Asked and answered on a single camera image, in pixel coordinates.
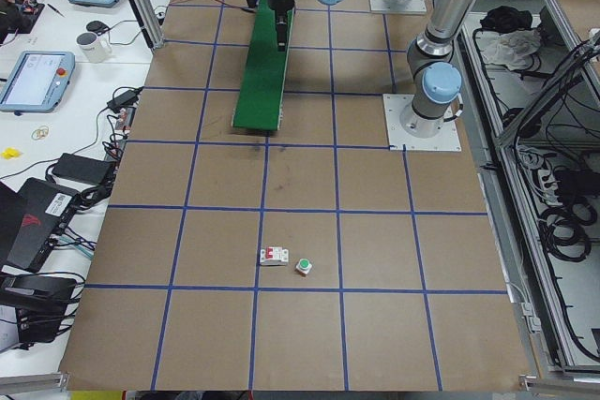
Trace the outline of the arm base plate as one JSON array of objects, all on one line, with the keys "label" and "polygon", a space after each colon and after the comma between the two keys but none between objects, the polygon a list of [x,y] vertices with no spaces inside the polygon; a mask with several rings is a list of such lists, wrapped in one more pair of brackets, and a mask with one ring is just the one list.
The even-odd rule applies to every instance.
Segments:
[{"label": "arm base plate", "polygon": [[369,0],[370,9],[374,13],[425,15],[425,0]]},{"label": "arm base plate", "polygon": [[413,111],[413,95],[384,94],[388,147],[393,151],[460,152],[453,105],[442,118],[424,119]]}]

